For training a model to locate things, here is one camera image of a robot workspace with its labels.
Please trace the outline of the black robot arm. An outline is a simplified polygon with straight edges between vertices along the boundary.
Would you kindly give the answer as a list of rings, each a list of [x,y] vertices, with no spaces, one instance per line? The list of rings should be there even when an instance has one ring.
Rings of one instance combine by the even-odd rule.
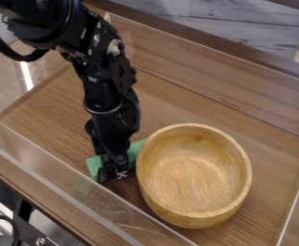
[[[0,37],[0,52],[18,62],[33,62],[59,52],[84,82],[84,106],[92,114],[86,131],[97,154],[96,180],[128,176],[132,136],[141,127],[141,105],[133,86],[137,69],[113,24],[84,0],[0,0],[9,30],[34,48],[22,55]]]

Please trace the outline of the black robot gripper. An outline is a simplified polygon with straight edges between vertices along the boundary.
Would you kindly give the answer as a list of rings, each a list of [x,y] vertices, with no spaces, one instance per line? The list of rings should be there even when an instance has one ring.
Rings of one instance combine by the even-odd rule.
[[[130,137],[141,126],[140,98],[133,87],[120,91],[109,78],[93,76],[84,76],[84,92],[85,108],[92,114],[86,131],[102,155],[98,182],[105,184],[128,176]]]

